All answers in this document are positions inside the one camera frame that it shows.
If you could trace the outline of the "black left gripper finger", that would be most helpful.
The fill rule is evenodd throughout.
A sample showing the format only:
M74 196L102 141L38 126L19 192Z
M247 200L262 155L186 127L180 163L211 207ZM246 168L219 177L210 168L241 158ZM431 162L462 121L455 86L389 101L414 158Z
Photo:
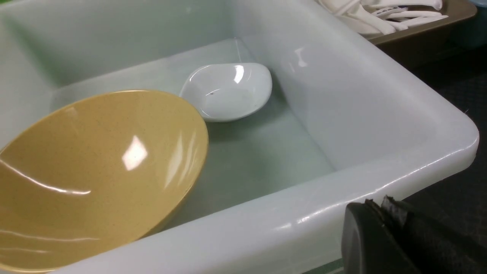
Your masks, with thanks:
M346 274L485 274L486 248L385 196L347 204L341 240Z

